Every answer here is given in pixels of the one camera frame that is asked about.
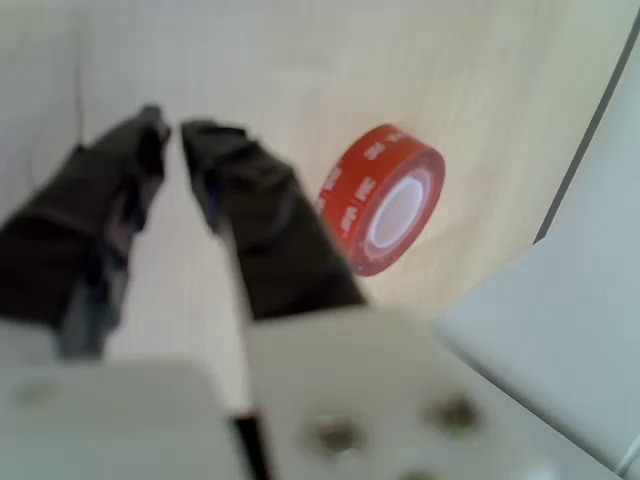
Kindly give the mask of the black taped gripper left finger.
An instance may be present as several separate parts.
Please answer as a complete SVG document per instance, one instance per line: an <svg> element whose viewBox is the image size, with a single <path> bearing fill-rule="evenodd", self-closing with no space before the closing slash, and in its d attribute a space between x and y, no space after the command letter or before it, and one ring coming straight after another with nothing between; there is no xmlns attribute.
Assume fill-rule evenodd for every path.
<svg viewBox="0 0 640 480"><path fill-rule="evenodd" d="M161 110L142 107L76 146L1 227L5 479L249 474L202 368L102 361L169 136Z"/></svg>

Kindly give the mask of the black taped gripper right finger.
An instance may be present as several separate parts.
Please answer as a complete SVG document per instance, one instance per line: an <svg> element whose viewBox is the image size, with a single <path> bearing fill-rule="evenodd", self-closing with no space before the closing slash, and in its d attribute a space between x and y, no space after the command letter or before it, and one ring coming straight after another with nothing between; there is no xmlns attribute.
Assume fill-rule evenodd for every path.
<svg viewBox="0 0 640 480"><path fill-rule="evenodd" d="M293 169L243 129L181 125L193 193L233 257L255 479L609 479L421 314L371 303Z"/></svg>

